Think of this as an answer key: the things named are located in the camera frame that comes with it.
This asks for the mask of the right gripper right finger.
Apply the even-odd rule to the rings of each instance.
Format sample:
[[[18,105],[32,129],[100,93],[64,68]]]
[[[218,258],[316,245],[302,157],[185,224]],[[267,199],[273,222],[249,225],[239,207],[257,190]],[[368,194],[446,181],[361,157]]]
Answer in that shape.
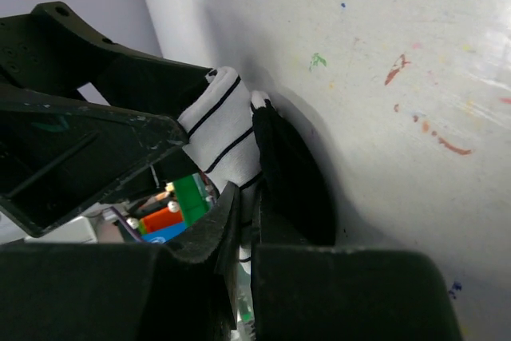
[[[434,262],[418,252],[305,242],[267,193],[255,211],[258,340],[460,340]]]

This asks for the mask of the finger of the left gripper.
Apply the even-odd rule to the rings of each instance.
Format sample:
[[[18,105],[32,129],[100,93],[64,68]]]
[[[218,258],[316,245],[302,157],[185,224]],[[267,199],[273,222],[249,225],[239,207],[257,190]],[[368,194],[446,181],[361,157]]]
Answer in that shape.
[[[76,98],[90,83],[112,106],[178,117],[206,90],[208,72],[113,42],[64,2],[1,20],[1,74],[21,89]]]
[[[176,119],[1,87],[1,211],[40,237],[187,144]]]

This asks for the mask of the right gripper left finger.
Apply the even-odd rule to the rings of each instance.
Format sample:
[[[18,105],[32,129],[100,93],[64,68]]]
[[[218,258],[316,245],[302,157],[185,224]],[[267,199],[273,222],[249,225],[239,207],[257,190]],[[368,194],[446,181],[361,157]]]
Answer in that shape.
[[[240,190],[165,244],[7,244],[4,340],[228,340]]]

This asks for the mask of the white black striped sock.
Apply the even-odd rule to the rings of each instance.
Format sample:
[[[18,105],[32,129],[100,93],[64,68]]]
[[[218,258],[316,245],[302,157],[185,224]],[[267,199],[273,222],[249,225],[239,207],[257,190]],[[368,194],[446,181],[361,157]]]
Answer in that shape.
[[[251,91],[231,67],[208,69],[178,117],[184,152],[219,190],[240,189],[240,264],[251,271],[252,220],[259,191],[309,243],[335,244],[335,208],[311,151],[263,91]]]

